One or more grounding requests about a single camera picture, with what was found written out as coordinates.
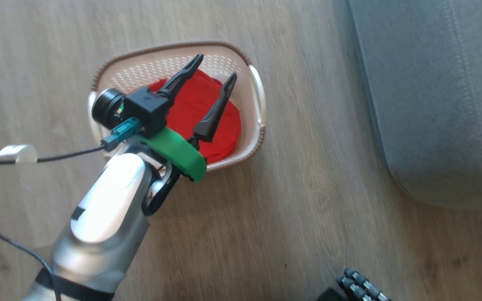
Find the red fabric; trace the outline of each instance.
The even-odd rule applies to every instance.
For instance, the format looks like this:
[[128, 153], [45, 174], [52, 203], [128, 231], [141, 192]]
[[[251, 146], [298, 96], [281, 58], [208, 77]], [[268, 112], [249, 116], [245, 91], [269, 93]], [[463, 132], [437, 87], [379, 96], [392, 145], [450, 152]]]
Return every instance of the red fabric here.
[[[166, 82], [161, 79], [149, 86], [149, 89], [157, 92]], [[167, 117], [167, 126], [178, 132], [185, 139], [193, 135], [193, 127], [206, 116], [209, 109], [220, 96], [222, 83], [201, 70], [184, 84], [174, 106], [170, 108]], [[239, 110], [231, 102], [228, 102], [217, 132], [211, 143], [200, 141], [200, 153], [208, 159], [208, 163], [220, 161], [236, 148], [237, 140], [241, 134], [241, 117]]]

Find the teal connector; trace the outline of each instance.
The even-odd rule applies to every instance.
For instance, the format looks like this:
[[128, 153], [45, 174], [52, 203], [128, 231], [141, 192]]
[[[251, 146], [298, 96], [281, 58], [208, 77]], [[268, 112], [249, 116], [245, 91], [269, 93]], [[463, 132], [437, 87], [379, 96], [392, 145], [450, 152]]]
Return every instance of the teal connector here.
[[140, 132], [141, 127], [141, 122], [135, 117], [122, 122], [116, 128], [111, 130], [111, 135], [101, 140], [102, 145], [105, 145], [105, 151], [111, 152], [122, 143], [122, 141], [137, 135], [137, 133]]

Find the basket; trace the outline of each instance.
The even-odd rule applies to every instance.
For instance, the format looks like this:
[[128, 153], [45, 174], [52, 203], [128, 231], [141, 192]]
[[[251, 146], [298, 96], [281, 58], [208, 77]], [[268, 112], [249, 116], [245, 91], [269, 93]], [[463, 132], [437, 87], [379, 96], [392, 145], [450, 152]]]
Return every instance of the basket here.
[[[230, 101], [241, 115], [241, 135], [233, 154], [208, 165], [208, 171], [217, 170], [254, 156], [265, 138], [266, 105], [260, 75], [250, 60], [234, 46], [224, 42], [190, 42], [169, 44], [137, 50], [111, 59], [95, 76], [88, 97], [88, 118], [96, 141], [110, 134], [92, 119], [92, 105], [99, 92], [116, 88], [126, 94], [162, 78], [170, 78], [195, 55], [203, 54], [199, 67], [209, 76], [224, 82], [232, 72], [237, 82]], [[116, 150], [105, 153], [111, 158]]]

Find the laminate floor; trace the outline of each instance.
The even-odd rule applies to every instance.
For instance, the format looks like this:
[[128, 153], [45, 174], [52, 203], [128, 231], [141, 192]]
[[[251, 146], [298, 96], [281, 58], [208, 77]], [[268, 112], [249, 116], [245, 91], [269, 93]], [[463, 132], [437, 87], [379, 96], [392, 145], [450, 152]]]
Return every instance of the laminate floor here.
[[[482, 212], [405, 196], [371, 124], [342, 0], [0, 0], [0, 149], [94, 146], [92, 76], [110, 57], [225, 40], [259, 70], [267, 136], [249, 162], [180, 181], [118, 300], [313, 301], [356, 267], [397, 301], [482, 300]], [[99, 154], [0, 167], [0, 230], [42, 253], [103, 166]], [[0, 300], [40, 266], [0, 242]]]

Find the cable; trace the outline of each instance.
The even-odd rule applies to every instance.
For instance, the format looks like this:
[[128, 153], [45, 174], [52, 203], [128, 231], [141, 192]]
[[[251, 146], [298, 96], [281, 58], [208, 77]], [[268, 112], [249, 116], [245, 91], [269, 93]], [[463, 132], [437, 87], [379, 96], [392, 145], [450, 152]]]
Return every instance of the cable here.
[[48, 263], [46, 263], [46, 261], [42, 258], [42, 256], [38, 255], [38, 253], [35, 253], [34, 251], [30, 250], [29, 248], [25, 247], [23, 244], [20, 244], [19, 242], [11, 240], [10, 238], [6, 237], [1, 232], [0, 232], [0, 240], [6, 242], [7, 244], [10, 244], [11, 246], [19, 248], [21, 251], [24, 251], [25, 253], [34, 257], [41, 265], [43, 265], [44, 268], [46, 268], [46, 270], [49, 273], [49, 279], [51, 281], [51, 285], [53, 286], [53, 292], [55, 293], [55, 300], [61, 301], [61, 292], [59, 292], [59, 290], [55, 287], [55, 278], [54, 278], [53, 270], [48, 265]]
[[86, 150], [82, 150], [80, 152], [69, 153], [69, 154], [65, 154], [65, 155], [38, 158], [38, 160], [36, 160], [36, 162], [44, 163], [44, 162], [52, 162], [52, 161], [57, 161], [57, 160], [63, 160], [63, 159], [67, 159], [67, 158], [72, 158], [72, 157], [76, 157], [76, 156], [81, 156], [81, 155], [86, 155], [86, 154], [90, 154], [90, 153], [93, 153], [93, 152], [101, 151], [102, 149], [105, 149], [105, 145], [100, 145], [99, 147], [86, 149]]
[[[86, 149], [86, 150], [82, 150], [80, 152], [74, 152], [74, 153], [69, 153], [69, 154], [65, 154], [65, 155], [38, 158], [38, 160], [36, 160], [36, 162], [44, 163], [44, 162], [52, 162], [52, 161], [57, 161], [57, 160], [63, 160], [63, 159], [66, 159], [66, 158], [72, 158], [72, 157], [75, 157], [75, 156], [80, 156], [80, 155], [84, 155], [84, 154], [89, 154], [89, 153], [101, 151], [102, 149], [105, 149], [105, 145], [100, 145], [99, 147]], [[16, 162], [14, 160], [1, 160], [0, 161], [0, 165], [12, 165], [12, 164], [16, 164]], [[48, 263], [46, 263], [46, 261], [40, 255], [38, 255], [38, 253], [35, 253], [34, 251], [32, 251], [29, 248], [25, 247], [24, 245], [20, 244], [19, 242], [11, 240], [10, 238], [6, 237], [1, 232], [0, 232], [0, 240], [6, 242], [7, 244], [10, 244], [11, 246], [14, 246], [14, 247], [20, 249], [21, 251], [24, 251], [25, 253], [34, 257], [39, 263], [41, 263], [49, 273], [51, 285], [53, 286], [53, 291], [55, 293], [55, 300], [61, 301], [61, 292], [59, 292], [59, 290], [56, 288], [55, 276], [54, 276], [53, 270], [48, 265]]]

